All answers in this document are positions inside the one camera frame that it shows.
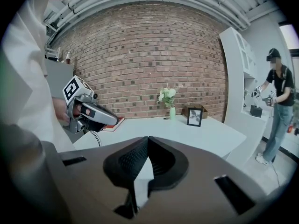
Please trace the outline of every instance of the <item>black t-shirt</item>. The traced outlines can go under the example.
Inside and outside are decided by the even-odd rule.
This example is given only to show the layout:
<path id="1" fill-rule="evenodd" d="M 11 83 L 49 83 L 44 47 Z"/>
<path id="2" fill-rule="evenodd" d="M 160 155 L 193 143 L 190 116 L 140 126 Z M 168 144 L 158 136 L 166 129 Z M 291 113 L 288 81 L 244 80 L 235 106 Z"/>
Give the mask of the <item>black t-shirt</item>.
<path id="1" fill-rule="evenodd" d="M 270 70 L 270 72 L 268 74 L 268 77 L 267 77 L 267 81 L 269 83 L 272 83 L 273 74 L 274 74 L 274 86 L 275 86 L 275 89 L 276 89 L 276 96 L 277 97 L 281 96 L 284 93 L 284 91 L 281 91 L 281 86 L 282 86 L 282 83 L 284 81 L 283 72 L 281 73 L 281 78 L 279 78 L 278 75 L 276 74 L 275 70 Z M 294 88 L 292 72 L 290 71 L 290 69 L 287 70 L 287 73 L 286 73 L 286 76 L 285 76 L 285 87 Z M 292 94 L 290 94 L 289 97 L 286 100 L 284 100 L 283 102 L 280 102 L 279 104 L 284 105 L 284 106 L 292 106 L 294 104 L 294 100 L 292 99 Z"/>

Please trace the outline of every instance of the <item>white sneaker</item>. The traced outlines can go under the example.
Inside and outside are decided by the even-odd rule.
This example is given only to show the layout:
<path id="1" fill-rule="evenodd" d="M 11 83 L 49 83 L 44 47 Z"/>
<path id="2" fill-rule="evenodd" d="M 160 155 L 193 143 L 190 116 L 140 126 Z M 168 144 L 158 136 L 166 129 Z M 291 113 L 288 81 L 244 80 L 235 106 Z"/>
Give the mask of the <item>white sneaker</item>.
<path id="1" fill-rule="evenodd" d="M 263 155 L 258 155 L 256 156 L 256 161 L 259 163 L 262 163 L 263 165 L 267 165 L 268 162 L 263 158 Z"/>

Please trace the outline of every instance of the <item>red book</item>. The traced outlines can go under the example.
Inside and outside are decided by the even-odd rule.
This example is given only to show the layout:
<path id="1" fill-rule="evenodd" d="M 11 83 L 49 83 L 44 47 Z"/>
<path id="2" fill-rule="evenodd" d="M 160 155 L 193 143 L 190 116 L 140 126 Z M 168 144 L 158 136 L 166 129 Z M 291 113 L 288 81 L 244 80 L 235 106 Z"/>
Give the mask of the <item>red book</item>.
<path id="1" fill-rule="evenodd" d="M 118 123 L 116 125 L 107 125 L 103 131 L 113 132 L 124 120 L 125 117 L 118 117 Z"/>

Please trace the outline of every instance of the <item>person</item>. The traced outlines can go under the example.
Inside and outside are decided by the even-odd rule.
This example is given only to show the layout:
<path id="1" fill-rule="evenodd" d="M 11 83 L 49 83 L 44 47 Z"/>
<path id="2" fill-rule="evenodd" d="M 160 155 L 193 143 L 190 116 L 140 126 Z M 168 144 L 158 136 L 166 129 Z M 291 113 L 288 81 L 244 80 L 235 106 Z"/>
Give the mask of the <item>person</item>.
<path id="1" fill-rule="evenodd" d="M 273 81 L 276 88 L 276 96 L 267 100 L 268 106 L 274 106 L 274 117 L 270 138 L 267 142 L 265 151 L 263 153 L 258 153 L 256 156 L 256 161 L 264 165 L 267 165 L 272 161 L 279 150 L 292 120 L 292 106 L 294 104 L 292 72 L 281 63 L 279 51 L 272 48 L 267 56 L 267 61 L 270 61 L 271 70 L 264 84 L 258 89 L 256 88 L 256 92 L 260 93 Z"/>
<path id="2" fill-rule="evenodd" d="M 47 4 L 48 0 L 26 0 L 9 24 L 1 50 L 8 63 L 5 65 L 12 66 L 31 89 L 26 104 L 17 112 L 20 114 L 16 124 L 31 131 L 39 140 L 53 143 L 58 152 L 64 152 L 75 148 L 57 120 L 69 121 L 66 102 L 51 97 L 45 79 L 43 14 Z M 78 105 L 74 115 L 79 115 L 80 109 Z"/>

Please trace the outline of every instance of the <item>black cap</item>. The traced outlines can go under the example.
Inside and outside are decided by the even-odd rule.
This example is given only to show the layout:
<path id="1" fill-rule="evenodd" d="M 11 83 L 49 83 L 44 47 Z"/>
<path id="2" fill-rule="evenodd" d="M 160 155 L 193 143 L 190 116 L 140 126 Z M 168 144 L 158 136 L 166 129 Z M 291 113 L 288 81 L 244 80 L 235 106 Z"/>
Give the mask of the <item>black cap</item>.
<path id="1" fill-rule="evenodd" d="M 271 58 L 273 58 L 273 57 L 281 58 L 279 51 L 277 49 L 275 49 L 275 48 L 272 48 L 269 51 L 269 54 L 267 56 L 267 61 L 269 62 L 271 60 Z"/>

